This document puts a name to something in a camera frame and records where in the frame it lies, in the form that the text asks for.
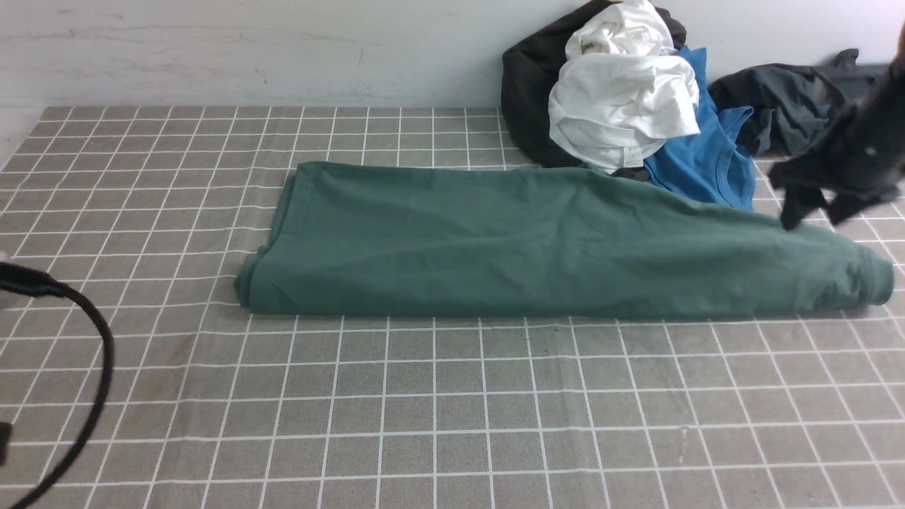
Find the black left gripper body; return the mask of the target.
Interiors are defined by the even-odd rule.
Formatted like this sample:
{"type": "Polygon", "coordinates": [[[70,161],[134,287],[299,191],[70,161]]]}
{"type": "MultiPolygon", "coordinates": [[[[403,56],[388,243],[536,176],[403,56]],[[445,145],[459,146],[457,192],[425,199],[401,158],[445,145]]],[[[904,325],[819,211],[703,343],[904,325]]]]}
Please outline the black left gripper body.
{"type": "Polygon", "coordinates": [[[831,225],[901,194],[904,158],[904,35],[870,95],[847,109],[806,152],[773,164],[773,189],[785,191],[779,221],[794,230],[823,209],[831,225]]]}

